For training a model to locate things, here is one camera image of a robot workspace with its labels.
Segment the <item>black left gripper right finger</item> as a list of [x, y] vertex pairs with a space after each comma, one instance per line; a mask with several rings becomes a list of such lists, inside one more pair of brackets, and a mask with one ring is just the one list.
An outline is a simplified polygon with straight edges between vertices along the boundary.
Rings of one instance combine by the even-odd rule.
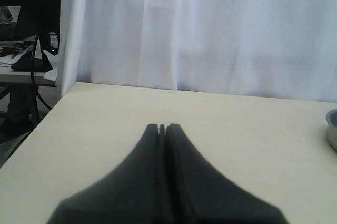
[[176, 223], [287, 223], [279, 208], [217, 171], [178, 124], [166, 129], [165, 167]]

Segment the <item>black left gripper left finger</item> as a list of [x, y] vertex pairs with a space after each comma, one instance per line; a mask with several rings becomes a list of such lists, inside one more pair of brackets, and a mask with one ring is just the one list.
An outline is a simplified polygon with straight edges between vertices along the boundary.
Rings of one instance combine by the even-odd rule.
[[164, 126], [149, 124], [109, 174], [62, 200], [49, 223], [166, 223]]

